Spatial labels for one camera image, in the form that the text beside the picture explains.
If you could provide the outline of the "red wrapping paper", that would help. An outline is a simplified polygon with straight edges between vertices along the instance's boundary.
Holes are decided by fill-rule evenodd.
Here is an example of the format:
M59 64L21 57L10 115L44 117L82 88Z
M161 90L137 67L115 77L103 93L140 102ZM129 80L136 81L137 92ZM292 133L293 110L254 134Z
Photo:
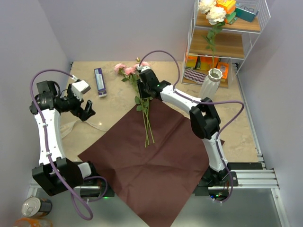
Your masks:
M150 145L142 114L133 107L79 158L90 161L147 225L169 227L209 168L209 156L183 114L152 100L149 120Z

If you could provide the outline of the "pink rose bouquet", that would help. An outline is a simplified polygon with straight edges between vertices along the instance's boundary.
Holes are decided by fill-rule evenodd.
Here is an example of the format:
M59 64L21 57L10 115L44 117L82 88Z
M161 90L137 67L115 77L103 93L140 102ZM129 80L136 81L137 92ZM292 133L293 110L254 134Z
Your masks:
M150 65L149 65L149 63L147 63L145 61L143 61L140 65L139 63L141 61L140 61L139 57L136 58L136 61L137 61L137 63L132 67L128 67L123 63L118 63L115 65L114 71L118 75L123 76L122 81L123 82L128 81L132 85L132 87L136 93L136 95L134 97L134 101L137 105L136 110L138 112L142 112L142 115L143 115L143 123L144 123L144 127L145 127L145 147L147 147L150 144L149 135L151 135L152 143L155 143L150 120L149 120L149 104L150 104L150 101L152 100L152 98L141 98L140 97L139 88L137 85L137 81L139 80L139 71L138 71L137 67L138 66L149 67Z

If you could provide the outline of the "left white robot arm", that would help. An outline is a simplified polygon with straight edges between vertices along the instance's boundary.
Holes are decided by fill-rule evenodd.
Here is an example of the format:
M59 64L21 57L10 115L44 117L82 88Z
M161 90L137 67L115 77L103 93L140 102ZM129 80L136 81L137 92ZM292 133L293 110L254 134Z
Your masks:
M33 179L50 196L67 190L62 180L71 188L80 186L83 182L94 185L98 181L98 174L93 171L92 164L72 162L66 157L60 131L62 113L70 112L81 121L95 115L90 100L85 108L81 107L83 95L90 90L90 86L84 80L77 80L68 85L64 97L60 97L60 89L54 81L39 82L37 89L38 95L30 106L40 140L39 166L32 169Z

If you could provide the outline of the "white rose stem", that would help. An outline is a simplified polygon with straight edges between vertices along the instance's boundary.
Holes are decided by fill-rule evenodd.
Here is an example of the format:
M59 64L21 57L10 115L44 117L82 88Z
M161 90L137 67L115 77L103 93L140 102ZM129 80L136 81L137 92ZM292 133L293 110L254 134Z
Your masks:
M206 49L212 51L212 67L214 70L214 52L215 52L215 37L221 33L223 26L225 25L226 11L222 7L216 6L215 0L201 0L199 2L199 11L206 15L208 23L211 25L211 29L203 38L207 41L208 45Z

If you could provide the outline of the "beige printed ribbon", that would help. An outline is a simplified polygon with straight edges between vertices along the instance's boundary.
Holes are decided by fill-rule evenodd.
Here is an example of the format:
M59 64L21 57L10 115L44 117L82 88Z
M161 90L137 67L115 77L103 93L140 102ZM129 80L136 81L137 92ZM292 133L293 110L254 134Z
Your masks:
M64 125L61 125L60 126L60 133L61 133L61 138L63 139L64 137L66 137L68 134L70 134L70 132L73 130L74 126L77 125L77 124L80 124L80 123L86 123L88 124L89 126L99 130L99 131L103 131L103 132L107 132L108 131L108 128L105 127L102 123L92 123L92 122L89 122L89 121L81 121L81 120L76 120L76 121L73 121L73 122L69 122L67 124L64 124Z

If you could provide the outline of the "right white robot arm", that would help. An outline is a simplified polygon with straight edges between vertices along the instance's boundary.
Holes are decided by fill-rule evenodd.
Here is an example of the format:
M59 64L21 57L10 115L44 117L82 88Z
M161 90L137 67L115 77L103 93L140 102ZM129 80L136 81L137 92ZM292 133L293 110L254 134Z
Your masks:
M137 69L140 77L137 81L140 97L158 99L189 114L191 129L203 141L209 159L209 168L202 177L205 184L209 187L221 186L228 181L232 187L233 176L219 138L221 119L211 104L212 100L200 100L175 89L165 80L160 82L150 67L138 66Z

